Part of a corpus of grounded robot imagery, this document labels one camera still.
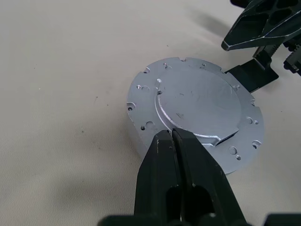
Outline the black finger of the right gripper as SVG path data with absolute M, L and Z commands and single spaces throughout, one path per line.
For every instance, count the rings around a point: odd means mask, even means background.
M 292 73 L 301 74 L 301 40 L 290 39 L 283 43 L 291 54 L 284 61 L 284 68 Z M 260 63 L 263 68 L 270 66 L 271 58 L 281 44 L 258 47 L 253 58 Z
M 299 0 L 232 0 L 243 8 L 222 42 L 226 51 L 278 45 L 301 33 Z

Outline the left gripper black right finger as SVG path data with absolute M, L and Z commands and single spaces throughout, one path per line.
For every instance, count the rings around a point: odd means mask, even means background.
M 196 136 L 173 130 L 181 174 L 181 214 L 190 226 L 246 226 L 225 173 Z

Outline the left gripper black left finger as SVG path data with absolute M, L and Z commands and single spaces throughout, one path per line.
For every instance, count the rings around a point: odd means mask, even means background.
M 134 214 L 158 220 L 180 220 L 181 188 L 172 136 L 157 133 L 139 168 Z

